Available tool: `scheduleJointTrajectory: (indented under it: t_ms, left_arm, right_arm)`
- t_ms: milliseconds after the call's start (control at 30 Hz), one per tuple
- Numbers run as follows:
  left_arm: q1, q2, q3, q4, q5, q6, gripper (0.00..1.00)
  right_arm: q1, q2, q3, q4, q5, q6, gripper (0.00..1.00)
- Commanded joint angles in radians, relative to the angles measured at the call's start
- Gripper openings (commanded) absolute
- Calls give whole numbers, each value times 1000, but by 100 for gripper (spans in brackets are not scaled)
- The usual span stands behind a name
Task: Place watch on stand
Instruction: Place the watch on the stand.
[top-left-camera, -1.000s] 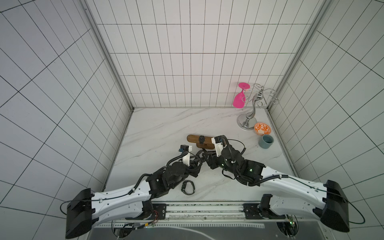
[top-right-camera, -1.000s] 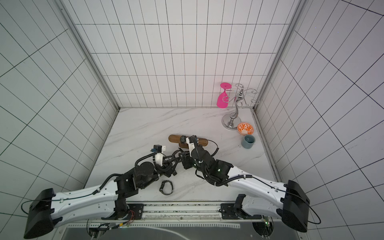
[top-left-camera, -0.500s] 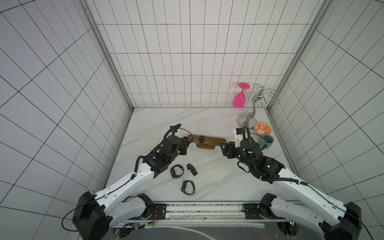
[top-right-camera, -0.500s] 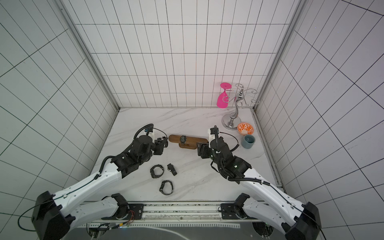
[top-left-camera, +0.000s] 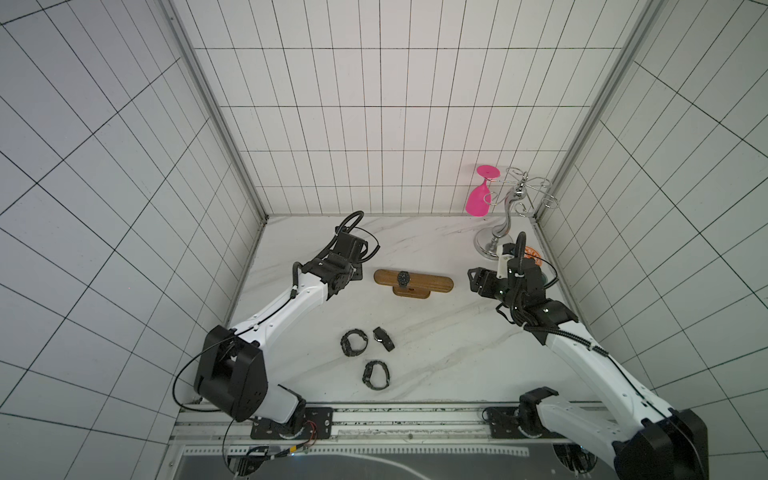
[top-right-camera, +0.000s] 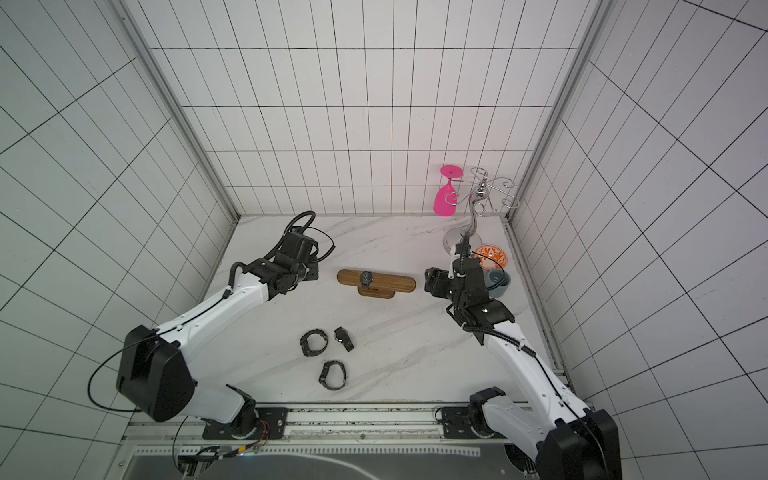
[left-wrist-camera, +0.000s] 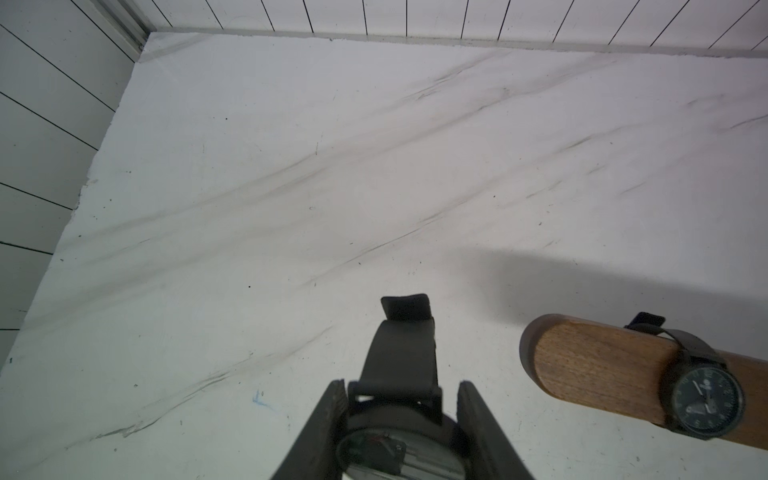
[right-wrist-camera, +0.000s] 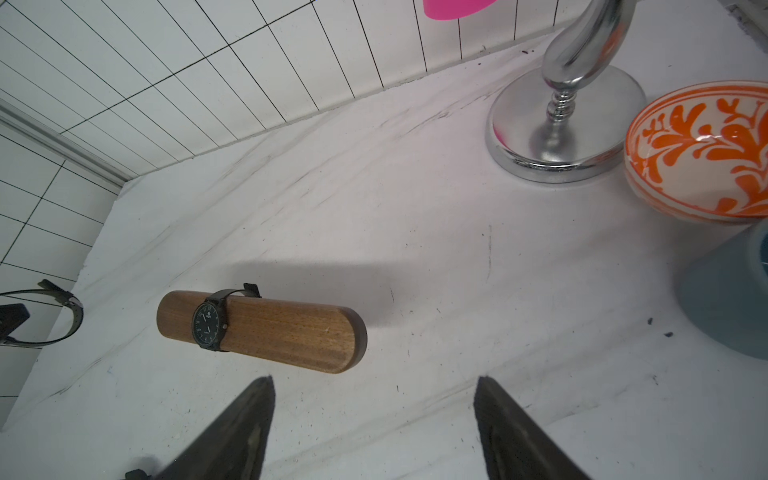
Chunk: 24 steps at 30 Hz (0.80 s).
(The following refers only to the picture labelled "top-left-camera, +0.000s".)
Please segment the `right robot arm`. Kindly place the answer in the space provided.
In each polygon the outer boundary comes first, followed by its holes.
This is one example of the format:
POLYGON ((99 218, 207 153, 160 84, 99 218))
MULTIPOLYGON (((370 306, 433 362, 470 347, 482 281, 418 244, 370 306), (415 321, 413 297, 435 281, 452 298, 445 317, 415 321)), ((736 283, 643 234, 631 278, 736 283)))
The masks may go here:
POLYGON ((570 365, 612 414, 611 420, 565 400, 550 387, 522 394, 515 423, 522 435, 563 436, 613 467, 621 479, 707 479, 708 429, 692 410, 677 410, 622 367, 562 302, 546 294, 541 259, 525 255, 526 235, 498 248, 496 269, 467 272, 471 291, 497 301, 497 312, 570 365))

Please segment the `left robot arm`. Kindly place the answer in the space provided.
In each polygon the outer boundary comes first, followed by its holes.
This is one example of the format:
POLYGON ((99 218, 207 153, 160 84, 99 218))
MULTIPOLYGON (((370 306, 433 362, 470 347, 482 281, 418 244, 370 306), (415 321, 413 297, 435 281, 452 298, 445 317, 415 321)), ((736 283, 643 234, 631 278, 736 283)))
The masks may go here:
POLYGON ((364 213, 355 211, 334 228, 330 242, 313 258, 291 267, 291 285, 259 312, 232 327, 216 326, 204 339, 202 350, 182 369, 196 367, 194 392, 236 422, 263 418, 293 431, 305 421, 306 401, 299 394, 269 379, 277 368, 278 348, 286 333, 311 320, 337 325, 362 305, 362 290, 352 288, 348 301, 334 307, 328 302, 349 284, 364 278, 363 265, 380 246, 370 247, 355 234, 364 213))

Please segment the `brown wooden watch stand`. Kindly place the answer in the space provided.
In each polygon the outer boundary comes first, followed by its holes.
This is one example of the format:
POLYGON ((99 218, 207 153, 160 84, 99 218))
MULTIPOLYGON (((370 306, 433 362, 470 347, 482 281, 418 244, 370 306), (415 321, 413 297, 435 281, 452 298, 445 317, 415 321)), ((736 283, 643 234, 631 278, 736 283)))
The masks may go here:
POLYGON ((454 288, 450 277, 424 273, 410 273, 410 284, 407 290, 398 287, 397 275, 400 271, 378 269, 374 273, 374 281, 378 285, 390 287, 394 295, 413 299, 427 299, 431 293, 449 293, 454 288))

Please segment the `black round analog watch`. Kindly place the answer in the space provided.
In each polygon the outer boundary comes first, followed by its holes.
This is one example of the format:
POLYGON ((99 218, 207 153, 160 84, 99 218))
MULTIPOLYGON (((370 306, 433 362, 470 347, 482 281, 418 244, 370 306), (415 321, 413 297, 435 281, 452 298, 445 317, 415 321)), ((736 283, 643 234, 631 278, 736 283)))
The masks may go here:
POLYGON ((410 273, 407 271, 400 271, 397 275, 398 287, 400 289, 407 290, 410 284, 410 273))

